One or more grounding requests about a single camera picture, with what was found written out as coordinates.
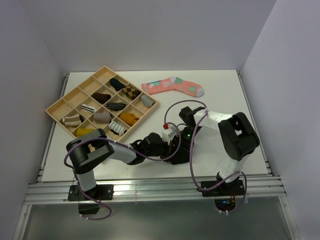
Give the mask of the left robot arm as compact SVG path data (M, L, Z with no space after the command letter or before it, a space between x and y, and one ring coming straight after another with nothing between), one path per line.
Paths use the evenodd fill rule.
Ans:
M113 140L101 128L80 136L66 145L64 164L71 168L79 184L79 194L91 200L98 193L94 168L107 159L118 160L135 166L145 159L166 161L177 155L181 146L181 134L177 134L177 146L167 143L159 134L150 133L144 139L131 144Z

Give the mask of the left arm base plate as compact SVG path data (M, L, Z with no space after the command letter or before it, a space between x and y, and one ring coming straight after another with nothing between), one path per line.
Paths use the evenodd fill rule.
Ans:
M95 200L112 200L114 186L112 184L97 184L93 189L85 192L90 198ZM89 200L79 189L78 185L71 185L67 197L68 201L87 201Z

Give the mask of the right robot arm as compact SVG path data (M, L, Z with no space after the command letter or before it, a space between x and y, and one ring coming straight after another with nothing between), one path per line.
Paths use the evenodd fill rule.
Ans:
M243 112L235 114L209 111L205 107L191 109L183 108L179 117L188 127L192 128L189 168L191 178L197 188L198 185L193 171L193 147L198 128L208 128L220 133L227 158L222 161L222 167L217 173L218 182L214 185L222 195L229 194L234 183L239 180L242 168L248 157L260 146L260 140L247 116Z

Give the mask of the mustard yellow sock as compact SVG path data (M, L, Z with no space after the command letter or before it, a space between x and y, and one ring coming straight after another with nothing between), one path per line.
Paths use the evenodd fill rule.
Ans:
M87 134L93 132L94 130L95 130L95 129L93 129L93 128L82 128L82 127L80 127L80 128L78 128L78 129L76 130L75 136L76 136L76 137L82 137L82 136L84 136L84 135L87 135Z

